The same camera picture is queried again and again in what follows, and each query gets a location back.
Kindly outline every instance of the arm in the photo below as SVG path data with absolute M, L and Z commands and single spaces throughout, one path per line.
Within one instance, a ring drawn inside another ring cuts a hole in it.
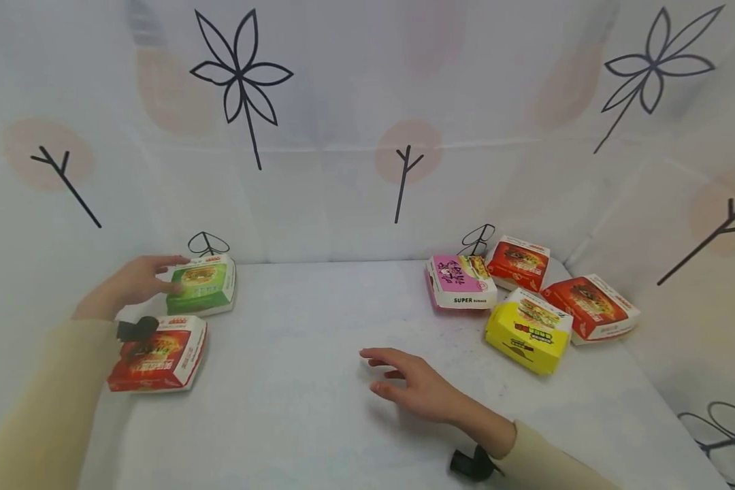
M 616 489 L 594 470 L 549 444 L 531 427 L 492 412 L 452 387 L 423 358 L 395 349 L 364 349 L 371 366 L 391 366 L 385 378 L 405 380 L 399 387 L 373 382 L 371 391 L 431 422 L 465 432 L 491 455 L 509 478 L 529 489 Z
M 114 318 L 173 286 L 157 279 L 182 257 L 140 257 L 49 332 L 41 364 L 0 428 L 0 490 L 77 488 L 101 387 L 119 360 Z

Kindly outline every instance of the black hair clip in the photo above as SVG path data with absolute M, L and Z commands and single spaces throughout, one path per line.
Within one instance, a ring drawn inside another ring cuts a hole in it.
M 135 324 L 121 321 L 118 324 L 118 339 L 120 342 L 137 342 L 149 340 L 158 329 L 158 320 L 154 316 L 142 316 Z
M 472 481 L 485 481 L 493 474 L 493 470 L 503 475 L 504 473 L 493 464 L 490 454 L 487 454 L 485 448 L 480 445 L 474 449 L 474 458 L 455 450 L 452 460 L 449 463 L 449 469 L 454 473 L 464 475 Z

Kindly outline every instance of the white table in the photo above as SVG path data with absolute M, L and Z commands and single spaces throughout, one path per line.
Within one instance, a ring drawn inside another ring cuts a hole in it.
M 369 346 L 423 356 L 624 489 L 727 489 L 622 345 L 539 378 L 485 344 L 486 316 L 434 313 L 424 262 L 239 266 L 234 311 L 208 320 L 191 392 L 104 394 L 83 489 L 512 488 L 450 474 L 475 444 L 369 392 Z

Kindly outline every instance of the sleeve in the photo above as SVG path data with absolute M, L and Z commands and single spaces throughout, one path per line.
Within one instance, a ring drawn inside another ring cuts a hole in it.
M 503 459 L 491 458 L 507 476 L 528 489 L 617 490 L 577 459 L 555 448 L 541 434 L 526 424 L 515 421 L 517 439 Z
M 0 427 L 0 490 L 75 490 L 95 407 L 119 360 L 116 323 L 68 321 Z

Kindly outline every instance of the food packaging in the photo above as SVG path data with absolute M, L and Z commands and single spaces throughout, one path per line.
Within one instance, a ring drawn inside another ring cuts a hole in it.
M 574 317 L 575 345 L 615 340 L 634 330 L 640 319 L 640 310 L 596 274 L 557 282 L 542 296 Z
M 106 378 L 111 391 L 191 390 L 207 340 L 198 316 L 160 316 L 146 340 L 125 342 L 120 361 Z
M 490 310 L 498 289 L 478 256 L 433 256 L 427 262 L 431 298 L 439 310 Z
M 569 345 L 572 315 L 517 288 L 493 310 L 485 340 L 542 375 L 553 374 Z
M 166 314 L 207 316 L 234 308 L 237 270 L 226 254 L 192 259 L 175 269 L 171 281 L 182 284 L 182 293 L 166 296 Z
M 549 248 L 504 235 L 487 256 L 487 271 L 499 288 L 513 291 L 519 286 L 532 293 L 542 289 Z

